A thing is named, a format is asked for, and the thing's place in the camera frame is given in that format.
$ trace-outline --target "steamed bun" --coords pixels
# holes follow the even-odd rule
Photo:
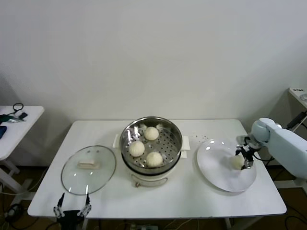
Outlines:
[[[242,155],[231,157],[230,162],[233,169],[241,170],[244,165],[244,157]]]
[[[163,158],[158,152],[151,152],[146,157],[146,164],[148,167],[157,167],[162,165]]]
[[[148,127],[145,130],[145,138],[147,140],[156,140],[159,137],[159,131],[155,127]]]
[[[131,143],[129,147],[129,153],[133,157],[139,157],[141,156],[145,151],[145,146],[142,142],[140,141],[134,141]]]

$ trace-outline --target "cable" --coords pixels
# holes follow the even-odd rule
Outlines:
[[[44,178],[45,172],[48,170],[48,168],[46,168],[46,169],[43,171],[43,174],[42,174],[42,176],[40,177],[40,179],[37,181],[37,183],[36,183],[32,188],[28,189],[27,191],[25,191],[25,192],[23,192],[23,193],[16,193],[16,194],[0,192],[0,194],[10,195],[10,196],[17,196],[17,195],[22,195],[22,194],[25,194],[25,193],[30,192],[32,189],[34,189],[34,188],[41,182],[41,180]]]
[[[295,127],[295,129],[293,129],[292,132],[295,132],[295,131],[297,130],[297,128],[298,128],[301,124],[303,124],[303,122],[304,122],[306,119],[307,119],[307,115],[306,115],[305,118]]]
[[[6,229],[3,229],[3,227],[5,226],[5,224],[8,224],[8,222],[4,222],[4,224],[2,225],[2,228],[1,228],[2,230],[8,230],[8,229],[9,229],[9,227],[10,227],[9,224],[7,225]]]
[[[307,221],[307,217],[305,217],[301,212],[299,212],[298,210],[296,210],[294,207],[286,204],[287,207],[293,209],[295,212],[297,212],[298,214],[300,214],[302,217],[304,217],[304,219]]]
[[[57,222],[54,222],[54,223],[49,224],[49,225],[46,227],[45,230],[50,229],[53,225],[56,225],[56,224],[58,224],[58,223],[57,223]]]
[[[284,226],[286,227],[287,230],[289,230],[288,225],[287,225],[287,221],[288,221],[290,218],[298,219],[298,220],[300,220],[301,222],[303,222],[304,224],[307,225],[307,222],[303,221],[303,220],[302,220],[301,218],[299,218],[299,217],[296,217],[296,216],[288,216],[288,217],[284,220]]]
[[[12,223],[9,223],[9,225],[10,225],[13,229],[16,229],[16,230],[24,230],[24,229],[27,229],[27,228],[33,226],[33,225],[38,221],[38,219],[39,219],[39,218],[36,218],[36,220],[34,220],[34,222],[33,222],[32,224],[30,224],[30,225],[28,225],[28,226],[26,226],[26,227],[23,227],[23,228],[17,228],[17,227],[15,227],[15,226],[13,226]]]
[[[24,104],[22,104],[22,103],[15,103],[12,107],[13,107],[14,112],[6,114],[6,116],[12,115],[12,114],[17,113],[18,111],[21,111],[24,108]]]
[[[101,220],[98,220],[98,229],[102,230],[102,228],[101,228]]]
[[[282,174],[284,171],[285,171],[285,169],[281,169],[281,170],[279,171],[279,173],[277,173],[277,175],[272,179],[272,181],[275,181],[275,180],[277,179],[277,177],[278,177],[280,174]]]
[[[163,228],[163,230],[165,230],[168,226],[170,226],[172,223],[174,223],[176,221],[176,219],[174,219],[173,221],[171,221],[169,224],[167,224],[164,228]]]
[[[119,228],[119,226],[121,226],[121,225],[123,225],[123,224],[130,224],[130,223],[126,223],[126,222],[125,222],[125,223],[120,223],[120,224],[117,225],[117,227],[115,228],[115,230],[117,230],[117,229]]]
[[[274,158],[274,157],[271,157],[270,160],[265,164],[265,166],[268,166],[269,163],[270,163],[271,161],[273,161],[273,160],[275,160],[275,158]]]
[[[5,213],[5,211],[4,211],[4,193],[2,193],[2,211],[3,211],[3,213]],[[36,220],[35,220],[33,223],[31,223],[30,225],[28,225],[28,226],[26,226],[26,227],[23,227],[23,228],[17,228],[17,227],[15,227],[15,226],[13,226],[12,223],[8,222],[7,219],[6,219],[5,217],[4,217],[4,219],[5,219],[5,221],[9,224],[9,226],[11,226],[13,229],[16,229],[16,230],[24,230],[24,229],[27,229],[27,228],[33,226],[33,225],[38,221],[39,218],[36,218]]]
[[[191,220],[192,220],[192,219],[188,219],[187,221],[183,222],[183,223],[182,223],[182,224],[180,224],[180,225],[178,226],[178,228],[176,228],[175,230],[180,229],[182,225],[184,225],[184,224],[186,224],[186,223],[190,222]]]
[[[127,223],[127,221],[126,221],[126,220],[124,220],[124,222],[125,222],[124,230],[126,230],[126,229],[127,229],[127,227],[128,227],[128,223]]]
[[[259,161],[266,161],[266,162],[272,161],[271,159],[269,159],[269,160],[260,159],[260,158],[256,157],[254,153],[253,153],[253,156],[254,156],[254,158],[256,158],[256,159],[259,160]]]

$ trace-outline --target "white wall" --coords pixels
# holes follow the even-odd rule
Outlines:
[[[77,119],[286,122],[285,91],[307,85],[306,11],[304,0],[3,0],[0,102],[46,109],[12,156],[48,164]]]

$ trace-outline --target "glass lid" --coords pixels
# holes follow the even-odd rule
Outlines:
[[[67,160],[61,174],[62,184],[72,194],[90,194],[107,184],[115,168],[116,158],[112,150],[104,146],[89,146]]]

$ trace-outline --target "white table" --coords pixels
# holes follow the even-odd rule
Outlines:
[[[307,93],[307,87],[290,87],[289,92],[305,107],[307,108],[307,101],[300,99],[300,95]]]
[[[92,210],[87,216],[99,219],[165,219],[165,218],[229,218],[278,215],[286,206],[267,170],[255,161],[257,178],[245,192],[230,193],[218,189],[201,174],[195,153],[203,139],[230,138],[246,135],[238,120],[174,120],[182,135],[188,135],[191,150],[186,159],[180,159],[172,176],[163,186],[134,187],[126,173],[120,151],[115,174],[101,190],[90,194]],[[73,123],[57,152],[44,180],[28,209],[31,216],[53,217],[53,207],[65,192],[63,210],[80,209],[85,196],[65,191],[61,184],[61,170],[66,160],[79,149],[91,145],[112,148],[115,135],[121,133],[130,121],[76,121]],[[234,229],[242,229],[259,219],[243,222]]]
[[[13,178],[11,178],[14,173],[19,173],[19,169],[7,158],[10,156],[19,142],[24,138],[34,123],[38,120],[38,118],[42,115],[44,108],[41,106],[25,106],[22,111],[28,114],[28,116],[24,118],[24,122],[3,122],[1,124],[1,126],[6,126],[7,130],[0,139],[0,161],[2,161],[3,164],[11,171],[9,174],[7,174],[4,170],[0,169],[0,179],[6,186],[16,193],[25,192],[30,186],[32,180],[26,179],[23,185],[20,185]],[[9,114],[11,112],[14,112],[12,106],[0,106],[0,114]],[[18,195],[15,197],[12,204],[19,203],[24,199],[32,199],[33,196],[34,193]]]

